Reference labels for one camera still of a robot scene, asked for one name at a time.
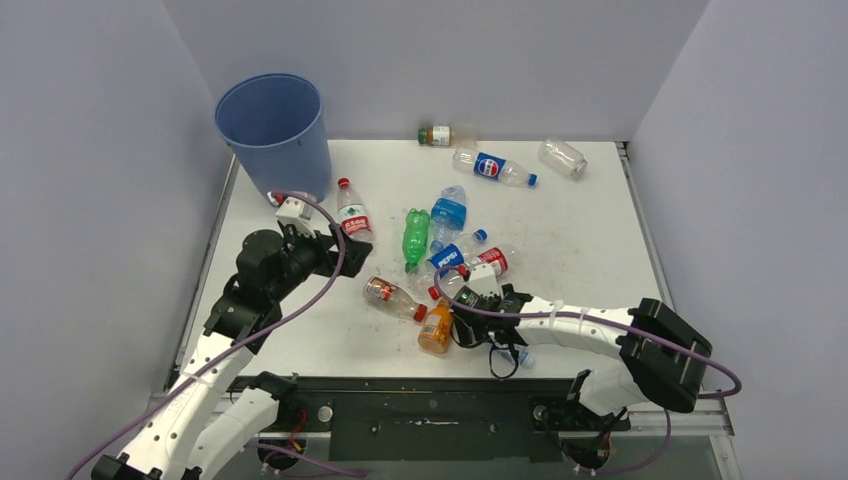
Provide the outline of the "Pepsi English label bottle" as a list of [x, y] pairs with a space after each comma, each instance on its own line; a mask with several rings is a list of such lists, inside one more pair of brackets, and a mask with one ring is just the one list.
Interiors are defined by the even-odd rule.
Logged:
[[458, 266], [480, 252], [486, 243], [488, 233], [477, 229], [457, 236], [451, 243], [423, 260], [412, 272], [410, 285], [414, 289], [426, 290], [433, 281], [434, 274], [445, 266]]

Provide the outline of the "large crushed clear bottle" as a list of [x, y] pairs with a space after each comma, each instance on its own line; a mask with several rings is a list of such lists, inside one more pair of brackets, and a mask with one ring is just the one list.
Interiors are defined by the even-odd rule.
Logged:
[[532, 352], [528, 347], [522, 345], [515, 345], [513, 350], [516, 352], [517, 357], [514, 358], [512, 352], [505, 348], [503, 350], [499, 350], [498, 354], [501, 358], [503, 358], [510, 365], [518, 365], [520, 368], [532, 369], [535, 365], [535, 359], [532, 355]]

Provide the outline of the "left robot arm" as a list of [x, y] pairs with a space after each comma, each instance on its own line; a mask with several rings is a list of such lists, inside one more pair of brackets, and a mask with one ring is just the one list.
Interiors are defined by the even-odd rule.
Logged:
[[214, 412], [285, 319], [282, 300], [312, 275], [355, 277], [372, 249], [342, 232], [303, 233], [292, 224], [249, 234], [236, 273], [162, 407], [143, 418], [118, 455], [97, 460], [92, 478], [212, 479], [264, 428], [290, 428], [298, 416], [297, 383], [269, 372], [256, 376], [227, 411]]

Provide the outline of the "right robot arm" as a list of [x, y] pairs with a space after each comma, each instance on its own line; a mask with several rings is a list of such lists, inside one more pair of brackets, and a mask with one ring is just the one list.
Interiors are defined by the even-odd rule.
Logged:
[[651, 402], [676, 413], [694, 410], [711, 344], [666, 304], [644, 298], [632, 308], [588, 308], [503, 291], [485, 297], [463, 287], [453, 298], [460, 340], [509, 352], [551, 345], [615, 360], [585, 369], [565, 402], [569, 421], [590, 428], [604, 416]]

